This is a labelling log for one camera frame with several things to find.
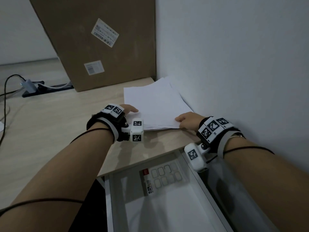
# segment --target desk surface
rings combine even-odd
[[[8,99],[10,113],[0,148],[0,208],[8,206],[44,164],[86,130],[91,114],[99,112],[108,103],[122,104],[124,87],[144,86],[152,82],[151,78],[145,78],[79,93],[67,90]],[[198,138],[189,131],[147,131],[143,144],[113,144],[99,175],[196,141]]]

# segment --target cardboard box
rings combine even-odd
[[[76,91],[156,76],[155,0],[30,0]]]

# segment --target red label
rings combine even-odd
[[[147,175],[147,174],[149,174],[148,169],[143,169],[143,175]]]

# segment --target forearm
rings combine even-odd
[[[107,127],[96,123],[91,128]],[[13,204],[40,198],[84,200],[100,171],[112,142],[113,135],[108,130],[95,130],[79,137],[54,156],[34,176],[13,201]],[[42,228],[42,225],[50,225],[50,228],[53,229],[59,225],[57,231],[67,231],[80,206],[78,203],[44,202],[17,207],[0,218],[0,228],[7,225],[9,227],[6,229],[13,230],[13,227],[16,226],[15,229],[18,230],[20,229],[16,224],[18,220],[23,226],[29,225],[29,231]],[[33,223],[40,220],[41,225]]]
[[[256,146],[234,137],[225,150]],[[309,176],[278,155],[261,149],[227,153],[225,161],[248,193],[281,231],[308,231]]]

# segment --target hand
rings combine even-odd
[[[180,122],[179,128],[186,128],[193,131],[198,131],[198,126],[200,125],[200,122],[202,119],[204,119],[204,116],[201,116],[194,112],[187,112],[184,114],[181,114],[180,116],[175,118],[175,121]]]
[[[138,110],[134,106],[131,106],[131,105],[128,105],[128,104],[121,104],[120,106],[124,108],[123,112],[125,114],[128,114],[130,111],[134,112],[134,113],[138,112]]]

